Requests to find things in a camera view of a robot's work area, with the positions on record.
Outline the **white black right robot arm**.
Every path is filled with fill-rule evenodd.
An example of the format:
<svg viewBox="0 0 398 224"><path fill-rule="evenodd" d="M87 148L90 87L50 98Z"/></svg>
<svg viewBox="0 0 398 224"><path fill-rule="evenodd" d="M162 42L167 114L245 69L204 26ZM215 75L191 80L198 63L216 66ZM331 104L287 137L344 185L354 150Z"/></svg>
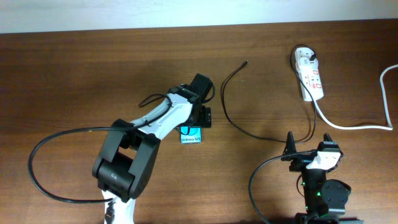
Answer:
<svg viewBox="0 0 398 224"><path fill-rule="evenodd" d="M294 223L298 224L340 224L363 223L357 218L343 218L345 205L351 194L351 187L336 179L327 179L327 173L337 168L343 157L339 145L329 134L323 135L316 149L298 152L294 136L288 132L282 161L289 161L289 171L301 173L305 213L297 213Z"/></svg>

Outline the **blue screen Galaxy smartphone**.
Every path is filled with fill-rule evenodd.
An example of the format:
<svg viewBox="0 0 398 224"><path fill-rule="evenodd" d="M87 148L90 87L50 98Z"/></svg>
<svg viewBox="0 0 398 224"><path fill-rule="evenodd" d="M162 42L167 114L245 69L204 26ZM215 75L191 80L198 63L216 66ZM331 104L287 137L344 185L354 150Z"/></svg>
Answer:
<svg viewBox="0 0 398 224"><path fill-rule="evenodd" d="M182 144L201 143L201 127L182 126L180 128L180 142Z"/></svg>

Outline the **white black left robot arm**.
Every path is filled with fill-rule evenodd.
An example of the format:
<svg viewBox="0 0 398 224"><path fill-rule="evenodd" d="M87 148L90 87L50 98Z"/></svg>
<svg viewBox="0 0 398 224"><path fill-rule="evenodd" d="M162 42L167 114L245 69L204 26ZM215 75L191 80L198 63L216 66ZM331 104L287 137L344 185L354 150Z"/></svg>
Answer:
<svg viewBox="0 0 398 224"><path fill-rule="evenodd" d="M106 199L105 223L133 223L136 199L149 182L161 141L177 127L211 127L211 110L204 104L214 95L213 82L198 73L189 84L145 98L139 107L161 102L143 117L111 125L92 169Z"/></svg>

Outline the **white power strip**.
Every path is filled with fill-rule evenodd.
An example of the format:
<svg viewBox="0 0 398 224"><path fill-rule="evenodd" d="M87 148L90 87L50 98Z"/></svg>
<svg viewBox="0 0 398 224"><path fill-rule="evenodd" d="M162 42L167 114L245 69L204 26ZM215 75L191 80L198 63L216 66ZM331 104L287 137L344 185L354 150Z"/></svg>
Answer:
<svg viewBox="0 0 398 224"><path fill-rule="evenodd" d="M318 70L318 59L316 56L315 64L312 67L299 67L299 57L300 52L304 53L314 53L315 52L308 47L298 47L295 50L295 68L298 72L298 76L303 82L301 86L302 96L304 101L319 100L323 98L323 87L320 79L320 74Z"/></svg>

